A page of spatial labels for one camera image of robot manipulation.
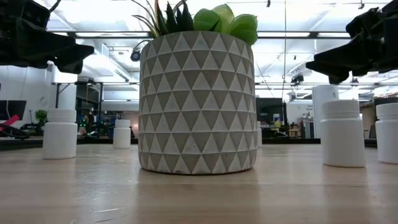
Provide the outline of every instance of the plant pot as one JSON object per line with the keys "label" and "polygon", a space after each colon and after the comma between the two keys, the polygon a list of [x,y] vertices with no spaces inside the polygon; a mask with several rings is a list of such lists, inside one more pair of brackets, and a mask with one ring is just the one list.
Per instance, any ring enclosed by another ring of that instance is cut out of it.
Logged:
{"label": "plant pot", "polygon": [[173,174],[250,169],[257,154],[253,54],[217,32],[178,32],[142,51],[139,161]]}

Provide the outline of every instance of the computer monitor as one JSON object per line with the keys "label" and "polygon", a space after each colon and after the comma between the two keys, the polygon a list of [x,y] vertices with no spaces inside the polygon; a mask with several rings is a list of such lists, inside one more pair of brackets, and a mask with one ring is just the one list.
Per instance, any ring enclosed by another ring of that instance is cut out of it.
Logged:
{"label": "computer monitor", "polygon": [[0,100],[0,121],[7,121],[14,115],[18,115],[19,120],[22,120],[25,107],[26,100]]}

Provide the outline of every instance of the ceiling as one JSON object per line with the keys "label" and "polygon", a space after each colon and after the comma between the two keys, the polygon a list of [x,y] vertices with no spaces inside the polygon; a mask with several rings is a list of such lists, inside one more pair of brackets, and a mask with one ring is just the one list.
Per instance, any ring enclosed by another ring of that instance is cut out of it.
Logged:
{"label": "ceiling", "polygon": [[[56,0],[36,0],[46,7],[51,7]],[[145,0],[138,0],[148,6]],[[179,0],[169,0],[171,5]],[[211,9],[217,5],[228,3],[235,15],[250,13],[257,16],[258,31],[267,32],[344,32],[345,26],[355,16],[366,12],[373,7],[383,7],[388,0],[363,0],[364,8],[358,9],[360,0],[271,0],[270,7],[267,1],[256,0],[188,0],[191,14],[195,14],[203,6]],[[159,0],[162,9],[165,9],[167,0]],[[62,0],[59,7],[52,14],[48,30],[53,32],[84,32],[78,37],[89,39],[94,37],[96,45],[104,44],[109,48],[109,56],[122,69],[129,73],[139,71],[139,63],[132,62],[129,56],[132,49],[143,39],[110,39],[107,32],[148,31],[144,24],[135,20],[131,15],[147,16],[131,0]],[[274,97],[301,91],[310,93],[311,88],[293,88],[290,85],[282,86],[285,75],[286,82],[290,83],[292,75],[302,73],[305,83],[327,83],[326,76],[307,70],[305,62],[311,60],[314,54],[348,43],[347,39],[259,39],[252,49],[255,58],[256,82],[273,83],[272,86],[258,86],[268,90]],[[371,73],[359,81],[363,83],[391,81],[398,73],[379,75]]]}

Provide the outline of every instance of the black cable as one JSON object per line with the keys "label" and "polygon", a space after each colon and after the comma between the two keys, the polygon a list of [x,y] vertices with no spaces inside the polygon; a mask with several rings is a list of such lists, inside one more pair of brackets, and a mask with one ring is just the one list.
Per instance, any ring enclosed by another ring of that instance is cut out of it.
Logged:
{"label": "black cable", "polygon": [[57,2],[51,7],[50,12],[53,12],[58,7],[60,2],[61,2],[61,0],[57,0]]}

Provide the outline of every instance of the white pillar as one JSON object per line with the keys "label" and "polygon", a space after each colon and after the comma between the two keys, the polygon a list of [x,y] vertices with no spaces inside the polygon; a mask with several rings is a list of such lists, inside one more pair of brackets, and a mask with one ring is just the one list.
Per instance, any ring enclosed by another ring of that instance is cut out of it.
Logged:
{"label": "white pillar", "polygon": [[[53,82],[55,83],[74,83],[77,81],[77,75],[70,73],[63,73],[57,67],[53,67]],[[75,85],[61,85],[58,108],[74,110],[76,108],[76,91]]]}
{"label": "white pillar", "polygon": [[312,104],[314,112],[314,137],[321,138],[320,121],[322,119],[322,104],[331,100],[338,100],[338,86],[320,85],[312,88]]}

